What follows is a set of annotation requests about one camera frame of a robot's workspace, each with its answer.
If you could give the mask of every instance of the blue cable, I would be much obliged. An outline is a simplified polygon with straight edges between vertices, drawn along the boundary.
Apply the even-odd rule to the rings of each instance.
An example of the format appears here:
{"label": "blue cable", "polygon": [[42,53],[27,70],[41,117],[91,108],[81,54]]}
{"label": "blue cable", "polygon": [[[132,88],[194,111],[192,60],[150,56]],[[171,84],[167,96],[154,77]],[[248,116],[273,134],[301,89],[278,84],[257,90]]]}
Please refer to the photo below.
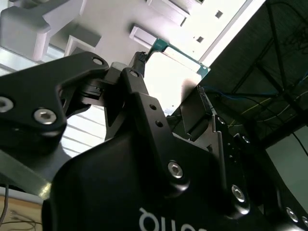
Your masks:
{"label": "blue cable", "polygon": [[230,97],[224,93],[222,93],[221,91],[219,91],[218,89],[215,89],[213,87],[209,87],[209,86],[202,86],[203,88],[206,88],[206,89],[209,89],[209,90],[212,90],[212,91],[215,91],[221,95],[223,95],[224,97],[230,99],[230,100],[243,100],[244,98],[243,97]]}

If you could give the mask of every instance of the black cable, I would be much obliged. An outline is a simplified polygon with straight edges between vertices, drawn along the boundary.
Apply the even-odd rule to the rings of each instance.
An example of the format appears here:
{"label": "black cable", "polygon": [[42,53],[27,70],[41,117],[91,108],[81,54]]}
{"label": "black cable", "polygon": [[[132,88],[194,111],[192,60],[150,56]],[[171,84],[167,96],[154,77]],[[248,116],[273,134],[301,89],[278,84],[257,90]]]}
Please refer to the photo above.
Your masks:
{"label": "black cable", "polygon": [[[259,103],[258,101],[254,100],[254,99],[251,99],[251,98],[248,98],[248,97],[243,97],[243,98],[251,100],[251,101],[255,102],[256,104],[259,104],[261,107],[263,107],[264,109],[266,109],[269,112],[271,112],[274,116],[277,117],[277,119],[279,119],[282,122],[282,124],[284,124],[284,121],[276,113],[274,113],[272,110],[270,110],[268,107],[265,107],[264,105],[262,105],[261,103]],[[297,141],[299,142],[300,146],[304,150],[305,154],[308,156],[308,152],[305,149],[303,143],[300,141],[300,139],[294,134],[294,132],[292,132],[292,135],[297,139]]]}
{"label": "black cable", "polygon": [[4,207],[3,207],[3,211],[2,211],[2,214],[1,214],[1,217],[0,217],[0,227],[1,227],[3,220],[5,218],[5,215],[8,211],[8,206],[9,206],[9,185],[6,184],[5,185],[5,196],[4,196]]}
{"label": "black cable", "polygon": [[29,217],[27,217],[27,216],[24,216],[24,215],[22,215],[22,214],[19,214],[19,213],[17,213],[16,211],[11,211],[11,213],[13,214],[13,215],[16,215],[16,216],[20,216],[20,217],[23,217],[23,218],[26,218],[26,219],[28,219],[29,221],[26,221],[26,220],[22,220],[22,219],[20,219],[20,218],[18,218],[18,217],[14,217],[16,220],[18,220],[18,221],[24,221],[24,222],[26,222],[26,223],[28,223],[29,225],[31,225],[32,227],[31,228],[29,228],[29,229],[10,229],[9,231],[13,231],[13,230],[20,230],[20,231],[28,231],[28,230],[31,230],[31,229],[34,229],[34,231],[36,231],[37,230],[37,228],[36,228],[36,224],[34,223],[30,223],[30,222],[35,222],[33,219],[31,219],[31,218],[29,218]]}
{"label": "black cable", "polygon": [[2,225],[11,224],[11,223],[34,223],[34,224],[38,224],[38,225],[43,225],[40,222],[36,222],[36,221],[32,222],[32,221],[24,221],[24,220],[21,220],[21,221],[8,221],[8,222],[2,223]]}

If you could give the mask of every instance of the black metal frame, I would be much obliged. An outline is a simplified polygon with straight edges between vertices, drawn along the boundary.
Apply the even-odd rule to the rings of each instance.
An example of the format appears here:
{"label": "black metal frame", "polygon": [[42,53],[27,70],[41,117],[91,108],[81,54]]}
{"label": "black metal frame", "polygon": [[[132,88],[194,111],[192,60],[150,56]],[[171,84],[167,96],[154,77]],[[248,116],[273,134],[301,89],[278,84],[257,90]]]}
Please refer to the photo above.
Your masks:
{"label": "black metal frame", "polygon": [[[290,92],[292,92],[296,86],[296,84],[287,84],[287,79],[284,71],[284,66],[283,66],[283,61],[282,61],[282,54],[279,46],[279,40],[276,32],[276,27],[275,27],[275,21],[274,21],[274,15],[272,13],[272,6],[270,3],[270,0],[267,0],[265,2],[265,5],[267,7],[268,15],[269,15],[269,23],[272,31],[272,38],[267,42],[265,45],[264,49],[262,52],[259,54],[259,56],[255,59],[255,61],[252,63],[252,65],[248,68],[246,73],[241,77],[239,82],[236,84],[236,86],[233,88],[233,90],[229,92],[222,92],[222,94],[231,96],[231,97],[257,97],[257,98],[272,98],[272,100],[269,102],[267,105],[270,106],[273,102],[275,102],[275,99],[282,96],[284,100],[290,105],[292,109],[294,109],[297,113],[296,120],[297,123],[300,123],[301,125],[308,125],[308,119],[307,119],[307,114],[306,112],[296,103],[293,98],[290,95]],[[260,61],[262,58],[266,55],[266,53],[269,51],[271,46],[274,44],[275,50],[276,50],[276,55],[277,55],[277,61],[278,61],[278,66],[281,74],[281,79],[282,79],[282,87],[280,84],[271,76],[271,74],[260,64]],[[269,83],[277,90],[277,94],[275,95],[270,95],[270,94],[246,94],[246,93],[236,93],[238,89],[247,81],[248,77],[252,73],[252,71],[257,68],[263,76],[269,81]],[[207,92],[207,94],[217,94],[217,92]],[[243,116],[241,116],[239,113],[234,111],[233,109],[230,109],[228,106],[224,105],[222,102],[219,102],[218,107],[225,112],[227,115],[230,117],[234,118],[236,121],[240,122],[241,124],[244,124],[247,119],[243,119]],[[286,137],[291,134],[289,129],[279,129],[279,136],[277,137]],[[268,137],[265,138],[264,144],[267,147],[268,144],[274,144],[274,141],[277,142],[276,138],[277,132],[274,134],[270,134]]]}

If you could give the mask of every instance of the ceiling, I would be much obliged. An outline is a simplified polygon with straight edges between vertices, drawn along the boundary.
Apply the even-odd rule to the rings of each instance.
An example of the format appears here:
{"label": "ceiling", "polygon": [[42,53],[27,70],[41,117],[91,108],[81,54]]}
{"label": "ceiling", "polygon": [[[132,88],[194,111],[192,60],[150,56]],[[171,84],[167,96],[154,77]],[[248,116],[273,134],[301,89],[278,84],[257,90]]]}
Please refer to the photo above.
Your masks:
{"label": "ceiling", "polygon": [[[307,76],[307,60],[308,60],[308,2],[306,0],[271,0],[275,28],[277,30],[279,46],[282,53],[282,61],[286,75],[287,84],[290,86],[297,80]],[[256,58],[260,55],[266,44],[272,38],[272,31],[269,23],[268,11],[263,5],[244,28],[237,34],[227,48],[211,65],[211,71],[203,79],[202,85],[211,87],[207,91],[213,89],[220,92],[231,92],[240,79],[245,75],[250,66],[256,63]],[[275,46],[272,44],[265,56],[258,61],[282,86],[281,74],[277,62]],[[296,85],[290,95],[302,109],[308,109],[307,93],[308,81],[301,81]],[[238,93],[257,93],[257,94],[275,94],[277,90],[268,82],[263,74],[256,68],[253,68],[247,81],[238,89]],[[224,110],[220,110],[217,101],[218,94],[211,94],[210,99],[220,116],[230,124],[234,118],[227,115]],[[255,101],[262,102],[266,98],[253,98]],[[221,102],[230,108],[242,114],[247,109],[256,105],[255,102],[246,99],[230,99],[221,97]],[[283,113],[280,112],[288,106],[283,97],[273,99],[269,110],[260,106],[254,107],[253,110],[245,112],[243,116],[250,120],[261,120],[257,123],[259,136],[262,138],[269,134],[271,130],[275,130],[282,125],[282,120],[289,121],[296,116],[296,112],[287,108]],[[262,119],[272,117],[267,124]],[[232,133],[243,132],[241,126],[231,127]]]}
{"label": "ceiling", "polygon": [[[193,1],[173,0],[178,5]],[[244,3],[245,0],[204,0],[187,9],[191,16],[179,26],[148,6],[146,0],[88,0],[83,14],[53,36],[51,44],[65,50],[69,33],[81,25],[102,36],[97,54],[109,64],[129,64],[136,51],[148,51],[129,38],[132,26],[137,24],[199,60]],[[223,12],[219,19],[215,17],[218,10]],[[200,36],[204,40],[198,43]]]}

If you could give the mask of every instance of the screw hole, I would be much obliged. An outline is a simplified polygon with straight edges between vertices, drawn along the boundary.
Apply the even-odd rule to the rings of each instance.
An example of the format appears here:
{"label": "screw hole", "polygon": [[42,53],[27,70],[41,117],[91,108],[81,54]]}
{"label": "screw hole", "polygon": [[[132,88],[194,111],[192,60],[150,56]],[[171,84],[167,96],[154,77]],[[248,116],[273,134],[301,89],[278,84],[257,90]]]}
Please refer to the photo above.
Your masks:
{"label": "screw hole", "polygon": [[162,122],[160,122],[159,120],[155,121],[156,125],[160,128],[162,128],[164,125]]}
{"label": "screw hole", "polygon": [[48,113],[42,113],[42,114],[40,115],[40,117],[42,117],[43,119],[50,119],[50,118],[51,118],[51,115],[48,114]]}
{"label": "screw hole", "polygon": [[130,70],[129,72],[130,72],[134,77],[138,77],[138,76],[139,76],[138,73],[135,72],[135,71],[133,71],[133,70]]}
{"label": "screw hole", "polygon": [[0,101],[0,107],[5,107],[6,103],[4,101]]}
{"label": "screw hole", "polygon": [[153,110],[156,110],[156,109],[157,109],[153,104],[150,104],[150,107],[151,107]]}
{"label": "screw hole", "polygon": [[98,65],[103,65],[103,63],[104,63],[101,59],[96,58],[96,57],[93,57],[92,60],[93,60],[93,62],[95,62]]}

